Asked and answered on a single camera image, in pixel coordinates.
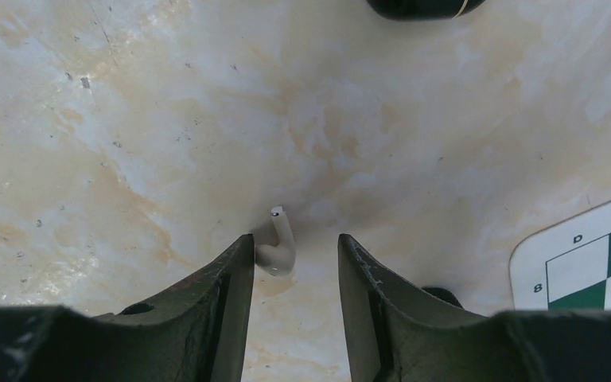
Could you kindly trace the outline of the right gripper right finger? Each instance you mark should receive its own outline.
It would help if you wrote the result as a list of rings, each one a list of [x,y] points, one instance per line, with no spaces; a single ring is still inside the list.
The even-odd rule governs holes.
[[[611,381],[611,311],[485,317],[426,293],[349,234],[337,250],[354,381]]]

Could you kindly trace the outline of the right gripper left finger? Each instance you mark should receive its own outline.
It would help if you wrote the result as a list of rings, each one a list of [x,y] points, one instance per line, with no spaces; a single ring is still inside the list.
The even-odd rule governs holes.
[[[117,314],[0,306],[0,381],[239,381],[253,236]]]

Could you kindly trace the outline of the black earbud charging case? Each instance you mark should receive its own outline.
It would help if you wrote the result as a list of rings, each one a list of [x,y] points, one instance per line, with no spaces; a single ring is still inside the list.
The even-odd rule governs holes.
[[[392,21],[431,21],[466,15],[485,0],[367,0],[381,17]]]

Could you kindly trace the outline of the white earbud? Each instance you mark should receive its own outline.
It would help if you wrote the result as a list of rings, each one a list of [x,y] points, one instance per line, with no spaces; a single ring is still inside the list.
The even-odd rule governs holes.
[[[269,275],[286,277],[292,273],[296,263],[294,233],[286,211],[281,205],[272,208],[270,218],[278,237],[278,244],[256,246],[255,262]]]

